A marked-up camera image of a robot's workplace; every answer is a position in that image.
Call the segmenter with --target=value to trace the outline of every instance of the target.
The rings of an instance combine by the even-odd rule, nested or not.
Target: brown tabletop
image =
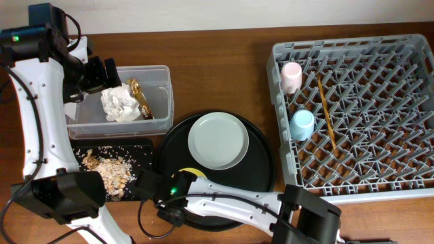
[[[88,35],[94,53],[114,58],[118,66],[164,64],[170,68],[174,88],[174,124],[189,115],[209,110],[237,113],[258,126],[268,138],[277,159],[275,190],[283,190],[278,159],[279,135],[271,105],[265,65],[275,43],[348,37],[371,37],[420,33],[434,47],[434,23],[375,24],[213,30],[178,33],[130,33]],[[1,82],[5,82],[4,72]],[[11,86],[5,92],[11,92]],[[10,184],[22,181],[24,144],[18,104],[0,104],[0,206],[10,198]],[[163,136],[152,137],[155,146]],[[267,243],[271,238],[251,226],[224,232],[203,232],[188,226],[162,240],[150,240],[137,224],[139,202],[107,203],[108,210],[137,243]],[[352,240],[394,240],[432,243],[434,198],[340,205],[341,236]],[[160,235],[170,228],[145,204],[142,223]],[[6,216],[6,229],[18,243],[47,243],[69,231],[54,220],[44,220],[13,204]],[[83,243],[73,234],[63,243]]]

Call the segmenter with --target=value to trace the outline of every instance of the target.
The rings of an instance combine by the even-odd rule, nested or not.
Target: black plate
[[[275,181],[275,162],[267,139],[262,132],[247,119],[236,116],[246,127],[249,135],[249,148],[245,157],[236,166],[225,170],[208,169],[191,156],[187,143],[190,128],[203,115],[193,115],[173,127],[157,151],[154,170],[165,177],[171,177],[179,169],[192,167],[202,171],[206,177],[218,184],[243,190],[270,192]],[[207,231],[228,230],[242,223],[220,217],[201,217],[187,212],[185,224]]]
[[[73,140],[71,141],[74,156],[79,162],[80,171],[87,170],[82,164],[87,150],[92,149],[93,156],[100,156],[105,159],[123,157],[131,159],[131,175],[137,177],[141,169],[152,170],[153,144],[149,139],[103,139],[103,140]],[[142,198],[133,192],[135,180],[128,182],[124,188],[124,195],[121,201],[140,201]],[[106,201],[112,201],[106,195]]]

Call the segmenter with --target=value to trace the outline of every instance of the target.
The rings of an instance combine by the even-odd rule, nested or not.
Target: light blue cup
[[[304,141],[313,134],[315,118],[309,110],[299,110],[290,121],[291,137],[294,140]]]

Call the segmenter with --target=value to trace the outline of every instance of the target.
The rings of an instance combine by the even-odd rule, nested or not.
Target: white crumpled tissue
[[[127,84],[102,91],[101,102],[108,121],[133,121],[140,116],[139,103],[130,93],[131,87]]]

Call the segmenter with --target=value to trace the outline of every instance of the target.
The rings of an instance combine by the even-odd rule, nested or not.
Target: white wall
[[[0,29],[28,24],[27,6],[0,0]],[[433,0],[53,0],[84,34],[434,20]],[[76,30],[70,26],[70,34]]]

